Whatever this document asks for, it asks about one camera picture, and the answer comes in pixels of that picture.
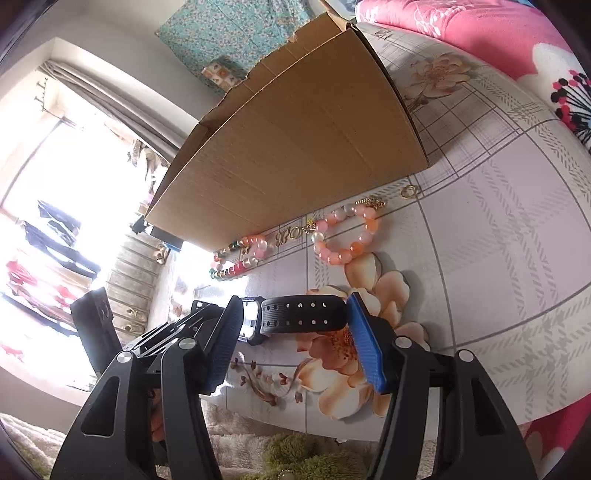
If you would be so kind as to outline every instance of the black watch strap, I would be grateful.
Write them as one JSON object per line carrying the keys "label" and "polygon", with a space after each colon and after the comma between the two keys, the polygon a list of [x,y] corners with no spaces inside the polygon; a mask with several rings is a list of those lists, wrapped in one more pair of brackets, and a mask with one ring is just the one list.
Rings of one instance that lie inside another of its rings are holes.
{"label": "black watch strap", "polygon": [[345,302],[336,295],[292,295],[262,303],[261,333],[332,332],[347,324]]}

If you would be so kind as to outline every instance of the gold ring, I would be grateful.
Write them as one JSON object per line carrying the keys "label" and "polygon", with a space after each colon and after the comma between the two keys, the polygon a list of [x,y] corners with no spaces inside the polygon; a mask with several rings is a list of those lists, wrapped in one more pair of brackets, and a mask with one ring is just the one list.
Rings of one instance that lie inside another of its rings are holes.
{"label": "gold ring", "polygon": [[402,190],[400,190],[400,196],[403,199],[408,200],[416,197],[419,191],[419,187],[416,187],[415,185],[406,185],[404,188],[402,188]]}

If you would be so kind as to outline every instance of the cardboard box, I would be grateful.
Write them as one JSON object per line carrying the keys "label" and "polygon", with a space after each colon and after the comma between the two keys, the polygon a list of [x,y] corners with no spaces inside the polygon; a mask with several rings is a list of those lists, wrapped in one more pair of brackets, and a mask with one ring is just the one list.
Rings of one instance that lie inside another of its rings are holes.
{"label": "cardboard box", "polygon": [[147,221],[215,251],[427,166],[366,38],[323,14],[200,121]]}

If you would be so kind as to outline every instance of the pink bead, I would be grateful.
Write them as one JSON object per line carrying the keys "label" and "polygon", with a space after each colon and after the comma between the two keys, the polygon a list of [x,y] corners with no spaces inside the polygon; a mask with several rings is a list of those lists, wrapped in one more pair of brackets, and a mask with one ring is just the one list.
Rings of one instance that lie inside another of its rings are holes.
{"label": "pink bead", "polygon": [[323,248],[319,253],[320,259],[328,262],[331,253],[332,252],[328,248]]}
{"label": "pink bead", "polygon": [[362,217],[365,213],[365,205],[355,205],[355,215]]}
{"label": "pink bead", "polygon": [[359,241],[364,245],[369,245],[373,239],[374,236],[369,232],[361,232],[361,235],[359,235]]}
{"label": "pink bead", "polygon": [[378,213],[375,211],[375,208],[366,207],[365,211],[363,212],[364,218],[375,218]]}
{"label": "pink bead", "polygon": [[323,248],[326,248],[326,244],[324,242],[316,242],[314,244],[314,253],[318,255]]}
{"label": "pink bead", "polygon": [[329,229],[329,224],[326,222],[326,220],[318,220],[316,222],[316,231],[320,232],[320,233],[326,233],[326,231]]}
{"label": "pink bead", "polygon": [[340,265],[339,254],[337,252],[331,252],[331,254],[329,255],[329,264]]}
{"label": "pink bead", "polygon": [[345,265],[349,263],[351,260],[353,260],[353,255],[351,255],[351,252],[349,250],[343,249],[339,251],[339,260],[343,265]]}
{"label": "pink bead", "polygon": [[342,208],[337,208],[333,212],[333,215],[335,216],[337,222],[342,222],[344,219],[347,218],[347,215]]}

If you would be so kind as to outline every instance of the curtain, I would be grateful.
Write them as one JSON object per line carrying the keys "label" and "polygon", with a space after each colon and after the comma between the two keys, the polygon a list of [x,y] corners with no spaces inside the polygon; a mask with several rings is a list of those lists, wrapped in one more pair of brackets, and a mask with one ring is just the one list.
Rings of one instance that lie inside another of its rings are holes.
{"label": "curtain", "polygon": [[67,63],[47,60],[39,68],[63,83],[109,117],[126,125],[138,138],[169,162],[174,160],[184,139],[137,105]]}

